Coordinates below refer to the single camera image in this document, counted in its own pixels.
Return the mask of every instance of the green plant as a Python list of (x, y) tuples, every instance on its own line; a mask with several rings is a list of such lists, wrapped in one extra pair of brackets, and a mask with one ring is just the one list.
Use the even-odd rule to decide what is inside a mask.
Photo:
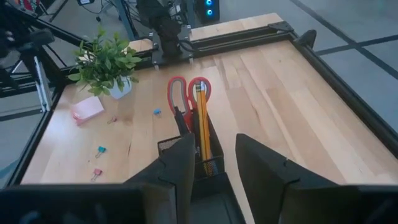
[(117, 32), (114, 33), (113, 40), (103, 40), (104, 35), (105, 30), (100, 27), (98, 35), (89, 41), (93, 45), (90, 51), (83, 49), (83, 41), (80, 43), (79, 50), (74, 51), (79, 73), (68, 76), (70, 80), (77, 81), (77, 85), (90, 85), (88, 91), (95, 96), (101, 93), (110, 95), (108, 89), (112, 88), (115, 82), (120, 91), (123, 91), (122, 77), (129, 80), (128, 85), (130, 82), (138, 82), (138, 79), (132, 76), (136, 63), (141, 61), (141, 58), (134, 57), (136, 51), (128, 47), (129, 42), (121, 40)]

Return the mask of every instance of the white pot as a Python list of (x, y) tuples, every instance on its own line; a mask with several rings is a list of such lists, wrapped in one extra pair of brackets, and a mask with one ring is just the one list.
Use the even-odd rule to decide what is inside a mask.
[(117, 83), (116, 79), (113, 80), (113, 83), (114, 83), (113, 88), (109, 89), (109, 92), (111, 92), (111, 96), (117, 100), (122, 98), (123, 96), (127, 95), (132, 89), (132, 82), (130, 82), (127, 79), (127, 77), (122, 77), (121, 80), (124, 82), (123, 91), (119, 90), (118, 83)]

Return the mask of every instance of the yellow pencil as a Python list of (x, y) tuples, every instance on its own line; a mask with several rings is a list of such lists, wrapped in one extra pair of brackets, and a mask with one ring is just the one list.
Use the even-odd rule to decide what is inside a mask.
[[(210, 151), (210, 132), (209, 132), (209, 123), (207, 119), (207, 107), (206, 107), (206, 91), (205, 91), (205, 83), (201, 83), (201, 109), (203, 115), (203, 127), (205, 133), (205, 152), (206, 152), (206, 160), (211, 159), (211, 151)], [(210, 162), (206, 163), (205, 170), (207, 176), (213, 175), (213, 169), (211, 168)]]
[(210, 151), (210, 132), (209, 132), (209, 123), (207, 120), (207, 102), (206, 102), (206, 92), (205, 92), (205, 83), (201, 83), (201, 108), (203, 110), (203, 127), (205, 129), (205, 149), (206, 149), (206, 159), (211, 159), (211, 151)]
[(202, 111), (202, 98), (201, 98), (201, 86), (200, 81), (196, 83), (196, 92), (197, 92), (197, 106), (198, 106), (198, 117), (199, 117), (199, 132), (200, 135), (200, 152), (202, 161), (206, 160), (206, 149), (205, 149), (205, 129), (203, 127), (203, 111)]

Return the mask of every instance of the red scissors handle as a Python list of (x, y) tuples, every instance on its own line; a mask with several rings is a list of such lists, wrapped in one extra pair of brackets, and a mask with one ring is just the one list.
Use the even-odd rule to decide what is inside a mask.
[(189, 86), (188, 86), (188, 99), (191, 101), (191, 104), (192, 104), (193, 108), (197, 108), (198, 107), (197, 101), (195, 100), (195, 97), (194, 97), (194, 92), (195, 92), (194, 87), (195, 87), (195, 83), (197, 81), (205, 83), (205, 86), (206, 86), (206, 102), (209, 100), (210, 95), (211, 95), (211, 85), (210, 85), (209, 80), (207, 80), (207, 78), (205, 78), (205, 77), (197, 77), (197, 78), (194, 78), (193, 80), (191, 80), (191, 82), (189, 83)]
[(187, 96), (187, 81), (185, 81), (184, 77), (177, 76), (173, 77), (170, 79), (168, 85), (167, 85), (167, 100), (169, 102), (170, 110), (173, 112), (175, 115), (175, 109), (174, 107), (176, 106), (174, 104), (173, 100), (173, 84), (175, 82), (180, 82), (181, 84), (181, 97), (182, 97), (182, 103), (184, 104), (184, 112), (182, 112), (182, 116), (184, 117), (184, 121), (187, 124), (189, 130), (192, 130), (192, 114), (191, 114), (191, 109), (189, 107), (188, 103), (188, 96)]

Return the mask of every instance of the wooden table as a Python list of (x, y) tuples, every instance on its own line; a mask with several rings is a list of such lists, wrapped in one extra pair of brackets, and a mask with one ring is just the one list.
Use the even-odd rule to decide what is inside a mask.
[[(202, 27), (192, 30), (192, 39), (281, 20), (268, 14)], [(146, 50), (151, 43), (131, 46)], [(128, 96), (119, 101), (102, 96), (106, 112), (80, 127), (70, 116), (70, 105), (91, 95), (67, 86), (22, 183), (85, 183), (95, 167), (104, 171), (97, 182), (124, 182), (139, 172), (157, 158), (158, 141), (178, 135), (166, 97), (167, 82), (175, 75), (188, 82), (203, 76), (212, 84), (208, 112), (248, 223), (254, 222), (236, 164), (236, 133), (339, 184), (398, 182), (394, 156), (288, 41), (136, 74), (140, 82)], [(156, 108), (161, 117), (153, 115)], [(113, 115), (119, 120), (107, 124)], [(108, 150), (95, 159), (98, 146)]]

